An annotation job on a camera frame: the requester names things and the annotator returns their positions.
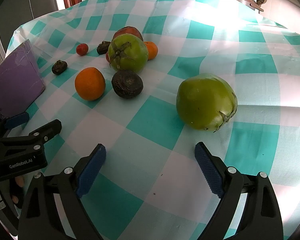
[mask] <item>orange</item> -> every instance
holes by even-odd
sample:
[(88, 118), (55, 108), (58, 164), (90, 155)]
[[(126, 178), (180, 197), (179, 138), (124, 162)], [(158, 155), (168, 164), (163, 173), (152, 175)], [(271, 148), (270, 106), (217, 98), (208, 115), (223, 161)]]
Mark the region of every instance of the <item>orange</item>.
[(158, 47), (152, 41), (145, 41), (144, 44), (146, 45), (149, 56), (148, 60), (154, 59), (158, 54)]
[(99, 70), (88, 67), (76, 76), (74, 87), (82, 99), (92, 101), (102, 96), (106, 89), (106, 81)]

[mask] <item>tomato stem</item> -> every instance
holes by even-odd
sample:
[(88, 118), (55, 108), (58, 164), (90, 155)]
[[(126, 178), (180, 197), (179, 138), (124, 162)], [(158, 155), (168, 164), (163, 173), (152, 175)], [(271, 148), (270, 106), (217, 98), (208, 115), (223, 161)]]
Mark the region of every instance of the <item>tomato stem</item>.
[(109, 58), (110, 63), (114, 60), (117, 64), (117, 68), (120, 69), (120, 60), (121, 58), (127, 58), (135, 61), (133, 58), (129, 57), (124, 50), (128, 47), (131, 47), (131, 42), (127, 41), (122, 44), (119, 48), (117, 45), (112, 41), (111, 42), (112, 49), (114, 50), (114, 54)]
[(238, 99), (236, 97), (236, 95), (232, 92), (232, 95), (234, 96), (234, 108), (231, 112), (231, 114), (229, 114), (229, 116), (226, 116), (223, 112), (218, 111), (220, 113), (220, 115), (222, 116), (222, 124), (219, 125), (219, 127), (214, 131), (218, 131), (226, 122), (229, 122), (229, 120), (234, 116), (234, 114), (237, 112), (237, 107), (238, 107)]

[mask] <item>red cherry tomato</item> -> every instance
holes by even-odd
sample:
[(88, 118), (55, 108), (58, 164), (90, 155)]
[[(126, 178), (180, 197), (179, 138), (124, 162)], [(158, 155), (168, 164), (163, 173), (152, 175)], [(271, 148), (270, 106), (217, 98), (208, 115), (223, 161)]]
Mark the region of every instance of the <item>red cherry tomato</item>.
[(106, 60), (110, 63), (108, 52), (106, 53)]
[(77, 48), (75, 49), (75, 51), (77, 52), (78, 55), (83, 56), (86, 55), (87, 52), (89, 50), (89, 47), (87, 44), (85, 43), (81, 43), (77, 46)]

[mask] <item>screw head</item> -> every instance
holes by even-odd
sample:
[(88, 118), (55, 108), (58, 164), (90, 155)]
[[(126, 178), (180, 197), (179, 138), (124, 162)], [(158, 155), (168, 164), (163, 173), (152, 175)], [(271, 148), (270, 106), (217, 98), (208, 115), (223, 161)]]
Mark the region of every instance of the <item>screw head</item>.
[(234, 167), (229, 167), (229, 168), (228, 168), (228, 171), (229, 171), (230, 173), (232, 173), (232, 174), (234, 174), (234, 173), (237, 172), (237, 170), (236, 170)]
[(36, 174), (33, 175), (33, 177), (35, 179), (40, 178), (40, 176), (41, 176), (41, 172), (38, 172), (38, 173), (36, 173)]
[(65, 168), (64, 173), (65, 174), (70, 174), (72, 173), (73, 169), (71, 167)]
[(266, 178), (266, 177), (268, 177), (268, 175), (267, 175), (265, 172), (263, 172), (263, 171), (262, 171), (262, 172), (260, 172), (259, 174), (260, 174), (260, 176), (261, 176), (261, 177), (263, 177), (263, 178)]

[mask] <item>purple box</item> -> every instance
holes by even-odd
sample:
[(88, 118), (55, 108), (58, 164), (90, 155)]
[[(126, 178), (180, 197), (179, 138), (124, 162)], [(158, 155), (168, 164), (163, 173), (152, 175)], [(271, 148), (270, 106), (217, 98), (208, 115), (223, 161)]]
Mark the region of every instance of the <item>purple box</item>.
[(0, 64), (0, 118), (24, 112), (45, 89), (31, 48), (26, 40)]

